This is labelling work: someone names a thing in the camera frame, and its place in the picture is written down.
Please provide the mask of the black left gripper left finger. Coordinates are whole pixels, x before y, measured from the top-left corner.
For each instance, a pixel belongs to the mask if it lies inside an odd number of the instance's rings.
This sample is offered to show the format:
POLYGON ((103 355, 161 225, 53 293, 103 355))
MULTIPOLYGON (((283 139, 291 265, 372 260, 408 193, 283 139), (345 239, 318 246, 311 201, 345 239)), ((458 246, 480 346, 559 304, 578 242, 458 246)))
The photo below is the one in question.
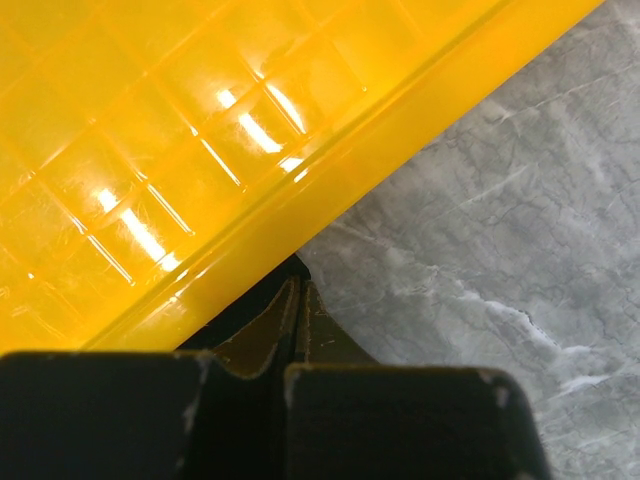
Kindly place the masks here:
POLYGON ((1 359, 5 479, 278 479, 301 280, 242 299, 213 348, 1 359))

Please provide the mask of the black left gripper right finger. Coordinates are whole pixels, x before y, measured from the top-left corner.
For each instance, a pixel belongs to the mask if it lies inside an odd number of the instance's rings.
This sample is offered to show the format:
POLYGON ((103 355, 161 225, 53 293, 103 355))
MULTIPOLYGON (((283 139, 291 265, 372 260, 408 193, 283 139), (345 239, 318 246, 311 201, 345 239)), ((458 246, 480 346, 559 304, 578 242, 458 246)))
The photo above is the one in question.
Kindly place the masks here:
POLYGON ((289 479, 546 479, 526 394, 488 367, 373 360, 307 282, 284 376, 289 479))

